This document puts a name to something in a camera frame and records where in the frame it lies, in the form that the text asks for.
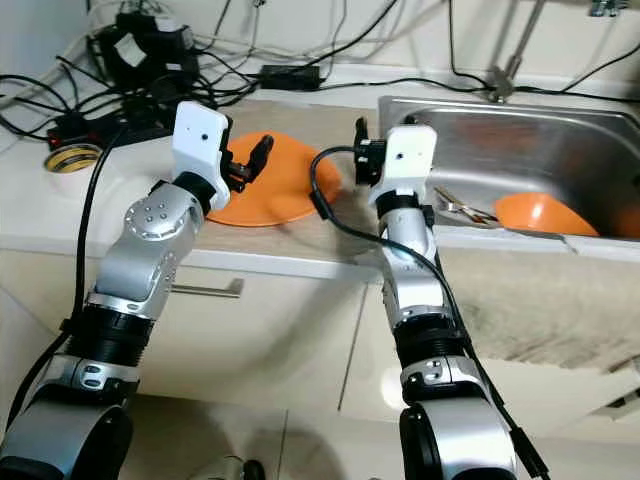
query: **cabinet door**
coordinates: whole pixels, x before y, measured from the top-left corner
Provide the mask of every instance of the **cabinet door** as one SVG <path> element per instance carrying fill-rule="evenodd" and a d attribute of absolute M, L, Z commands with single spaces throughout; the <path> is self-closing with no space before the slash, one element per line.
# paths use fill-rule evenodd
<path fill-rule="evenodd" d="M 56 329 L 72 303 L 73 258 L 8 253 L 3 285 Z M 335 410 L 364 285 L 190 267 L 176 283 L 225 289 L 236 279 L 239 298 L 170 295 L 143 355 L 141 392 Z"/>
<path fill-rule="evenodd" d="M 380 286 L 368 287 L 345 393 L 344 415 L 397 421 L 404 408 L 400 363 L 382 305 Z M 594 369 L 483 361 L 513 417 L 533 435 L 549 435 L 640 385 L 631 368 L 603 374 Z"/>

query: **floor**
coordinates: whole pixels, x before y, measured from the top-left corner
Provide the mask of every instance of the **floor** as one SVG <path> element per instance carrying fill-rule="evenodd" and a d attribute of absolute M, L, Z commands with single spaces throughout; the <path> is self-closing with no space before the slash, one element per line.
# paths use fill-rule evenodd
<path fill-rule="evenodd" d="M 120 480 L 217 478 L 203 472 L 219 472 L 210 465 L 225 455 L 260 460 L 268 480 L 404 478 L 393 423 L 145 396 L 135 398 L 131 412 L 136 433 Z M 554 480 L 637 480 L 635 446 L 536 444 Z"/>

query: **stainless steel sink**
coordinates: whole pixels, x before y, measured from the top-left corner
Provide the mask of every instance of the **stainless steel sink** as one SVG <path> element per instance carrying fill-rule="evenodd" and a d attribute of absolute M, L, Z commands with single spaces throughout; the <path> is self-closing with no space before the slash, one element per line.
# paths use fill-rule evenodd
<path fill-rule="evenodd" d="M 640 124 L 629 115 L 394 97 L 381 98 L 379 112 L 383 133 L 413 122 L 438 133 L 434 205 L 436 186 L 487 212 L 505 195 L 546 192 L 602 236 L 640 238 Z"/>

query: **power adapter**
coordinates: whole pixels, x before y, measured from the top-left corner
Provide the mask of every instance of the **power adapter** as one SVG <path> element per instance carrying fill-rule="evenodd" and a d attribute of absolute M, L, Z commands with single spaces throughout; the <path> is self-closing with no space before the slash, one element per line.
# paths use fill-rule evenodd
<path fill-rule="evenodd" d="M 267 90 L 315 90 L 322 80 L 320 67 L 294 65 L 263 65 L 257 75 L 260 87 Z"/>

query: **drawer handle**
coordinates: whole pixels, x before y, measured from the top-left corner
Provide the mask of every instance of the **drawer handle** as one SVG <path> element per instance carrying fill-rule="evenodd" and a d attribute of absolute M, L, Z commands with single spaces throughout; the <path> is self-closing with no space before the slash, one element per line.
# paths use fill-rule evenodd
<path fill-rule="evenodd" d="M 207 297 L 240 298 L 244 280 L 234 278 L 227 288 L 192 287 L 191 285 L 171 285 L 174 293 L 188 293 L 191 295 L 204 295 Z"/>

